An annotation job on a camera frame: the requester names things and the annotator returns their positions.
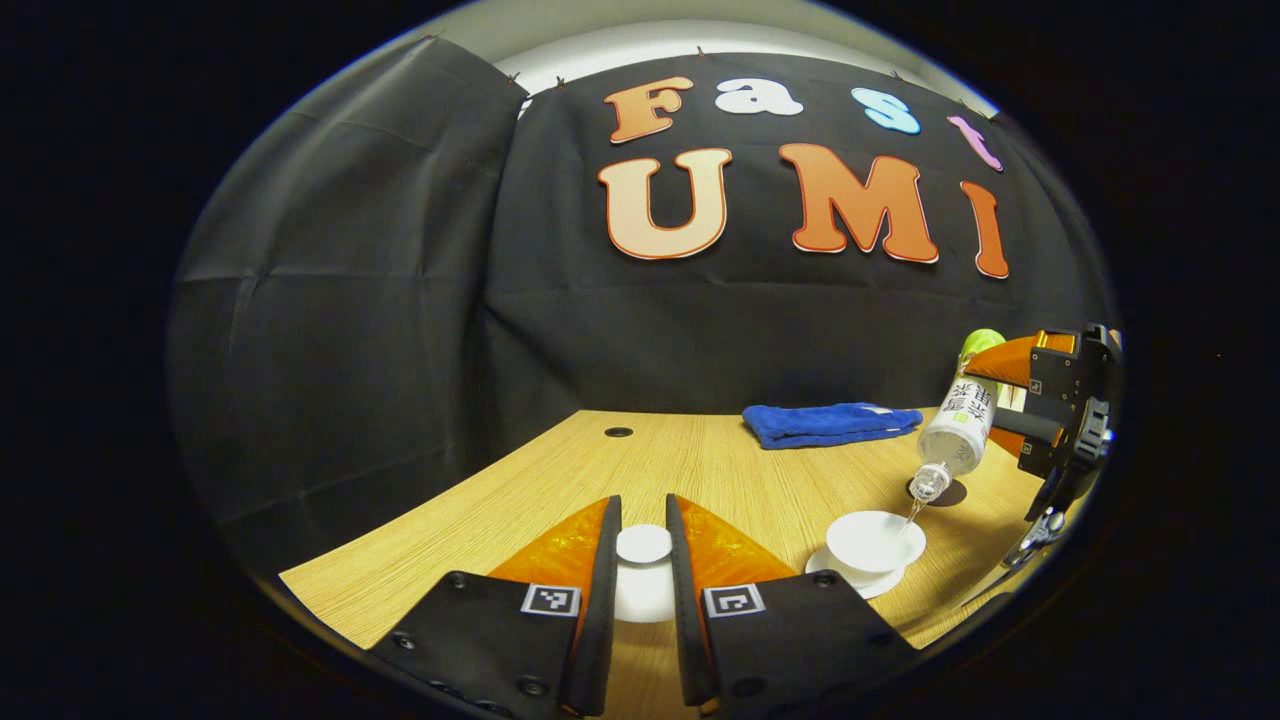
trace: water bottle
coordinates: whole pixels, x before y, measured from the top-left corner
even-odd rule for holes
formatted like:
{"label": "water bottle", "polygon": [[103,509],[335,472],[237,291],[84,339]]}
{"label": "water bottle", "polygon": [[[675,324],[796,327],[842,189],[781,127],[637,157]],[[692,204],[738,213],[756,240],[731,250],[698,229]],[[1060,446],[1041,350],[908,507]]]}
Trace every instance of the water bottle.
{"label": "water bottle", "polygon": [[947,391],[938,413],[920,433],[916,451],[920,469],[909,487],[919,502],[933,502],[954,478],[969,473],[982,461],[991,421],[996,416],[1000,383],[964,374],[974,355],[1005,342],[991,329],[969,333],[956,363],[955,382]]}

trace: wooden table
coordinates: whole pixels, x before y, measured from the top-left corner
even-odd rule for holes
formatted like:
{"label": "wooden table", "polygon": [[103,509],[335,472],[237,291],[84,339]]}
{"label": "wooden table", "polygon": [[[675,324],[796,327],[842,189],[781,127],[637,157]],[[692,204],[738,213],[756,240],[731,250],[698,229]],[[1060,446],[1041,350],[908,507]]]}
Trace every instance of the wooden table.
{"label": "wooden table", "polygon": [[[922,413],[927,423],[934,410]],[[604,434],[618,425],[635,433]],[[906,483],[919,465],[918,433],[765,451],[737,415],[582,410],[431,501],[280,578],[320,620],[369,648],[444,573],[489,573],[559,520],[611,495],[622,496],[623,527],[664,525],[668,492],[707,507],[803,573],[836,518],[910,509]],[[968,488],[961,503],[927,507],[918,516],[928,539],[924,555],[896,588],[869,601],[915,647],[982,605],[986,597],[954,607],[1027,532],[1023,515],[1041,484],[995,443],[961,482]],[[605,717],[696,717],[681,702],[673,621],[616,623]]]}

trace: blue towel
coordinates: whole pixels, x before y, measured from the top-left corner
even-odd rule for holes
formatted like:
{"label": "blue towel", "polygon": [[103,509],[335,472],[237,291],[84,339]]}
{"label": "blue towel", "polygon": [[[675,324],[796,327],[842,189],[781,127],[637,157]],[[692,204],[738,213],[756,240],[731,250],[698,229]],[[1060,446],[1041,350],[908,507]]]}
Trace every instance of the blue towel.
{"label": "blue towel", "polygon": [[831,447],[849,442],[908,434],[924,421],[918,410],[888,410],[870,402],[841,402],[827,407],[769,407],[742,411],[764,450]]}

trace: black curtain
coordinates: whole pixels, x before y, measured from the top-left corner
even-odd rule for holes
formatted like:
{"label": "black curtain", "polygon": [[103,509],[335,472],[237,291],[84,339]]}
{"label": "black curtain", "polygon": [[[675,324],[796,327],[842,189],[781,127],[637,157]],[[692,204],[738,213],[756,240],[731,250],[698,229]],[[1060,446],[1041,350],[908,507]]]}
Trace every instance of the black curtain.
{"label": "black curtain", "polygon": [[[604,97],[681,76],[671,128],[623,145]],[[731,114],[717,85],[765,78],[804,105],[796,115]],[[851,90],[904,101],[918,135],[882,128]],[[995,172],[948,115],[964,118],[1004,164]],[[804,224],[796,172],[778,147],[829,147],[863,182],[879,155],[920,170],[919,192],[941,256],[932,265],[850,247],[838,255],[794,247]],[[690,218],[680,152],[723,147],[727,224],[709,249],[640,260],[613,247],[596,173],[653,158],[653,220]],[[973,181],[998,201],[1007,279],[979,274]],[[847,236],[847,229],[837,218]],[[882,225],[883,237],[887,223]],[[1001,124],[933,91],[850,65],[763,54],[639,63],[536,95],[520,120],[498,196],[485,286],[485,333],[507,445],[545,430],[576,407],[654,413],[740,413],[872,401],[932,406],[955,372],[965,336],[1006,337],[1085,322],[1119,324],[1098,240],[1065,184]]]}
{"label": "black curtain", "polygon": [[467,350],[525,91],[413,33],[280,117],[177,274],[173,415],[191,482],[269,575],[492,461]]}

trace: small white cup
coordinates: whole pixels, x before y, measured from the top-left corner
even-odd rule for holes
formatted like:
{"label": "small white cup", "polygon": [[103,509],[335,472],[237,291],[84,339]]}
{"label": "small white cup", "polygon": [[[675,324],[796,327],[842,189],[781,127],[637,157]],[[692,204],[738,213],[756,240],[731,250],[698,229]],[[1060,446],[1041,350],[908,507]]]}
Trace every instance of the small white cup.
{"label": "small white cup", "polygon": [[924,530],[911,523],[904,532],[905,523],[906,518],[881,510],[837,518],[827,528],[826,553],[819,551],[810,566],[836,570],[863,597],[884,593],[924,552]]}
{"label": "small white cup", "polygon": [[618,579],[613,616],[625,623],[663,623],[676,616],[671,533],[632,525],[618,533]]}

